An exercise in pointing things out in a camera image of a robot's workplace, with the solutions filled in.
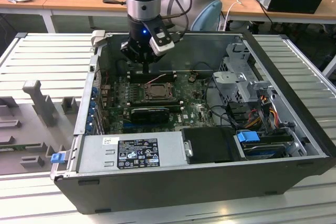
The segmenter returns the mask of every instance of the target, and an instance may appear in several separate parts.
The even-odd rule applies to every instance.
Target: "desk leg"
[[[58,33],[57,28],[54,26],[54,23],[52,21],[52,13],[50,10],[45,10],[42,12],[42,18],[44,20],[44,24],[46,25],[46,28],[48,30],[48,33],[55,34]]]
[[[93,21],[93,17],[89,16],[89,24],[90,24],[90,28],[95,29],[95,22]]]
[[[336,69],[336,56],[332,59],[332,61],[326,66],[324,71],[322,72],[325,77],[329,77]]]

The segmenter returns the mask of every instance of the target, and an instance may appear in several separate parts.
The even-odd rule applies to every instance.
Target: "yellow wire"
[[[274,125],[275,125],[275,127],[276,127],[276,126],[277,126],[277,124],[276,124],[276,121],[277,121],[277,114],[275,113],[274,110],[269,110],[269,112],[271,112],[271,113],[273,114],[273,116],[274,116]]]
[[[255,119],[253,122],[250,122],[245,128],[249,128],[249,127],[253,126],[254,124],[258,123],[258,121],[260,121],[260,117]]]

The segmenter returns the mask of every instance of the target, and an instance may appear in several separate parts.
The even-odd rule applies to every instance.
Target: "motherboard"
[[[117,77],[105,108],[109,134],[214,126],[204,100],[206,86],[206,79],[189,72]]]

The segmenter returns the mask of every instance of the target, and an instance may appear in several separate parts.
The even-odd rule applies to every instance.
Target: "power supply label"
[[[134,169],[157,166],[160,166],[157,138],[118,142],[117,168]]]

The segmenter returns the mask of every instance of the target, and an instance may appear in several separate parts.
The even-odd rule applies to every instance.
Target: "gray robot arm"
[[[130,37],[121,51],[132,61],[143,64],[157,62],[180,41],[181,34],[170,34],[167,25],[179,25],[189,30],[209,30],[222,9],[219,0],[192,0],[187,19],[176,0],[126,0]],[[183,10],[188,10],[191,0],[178,0]]]

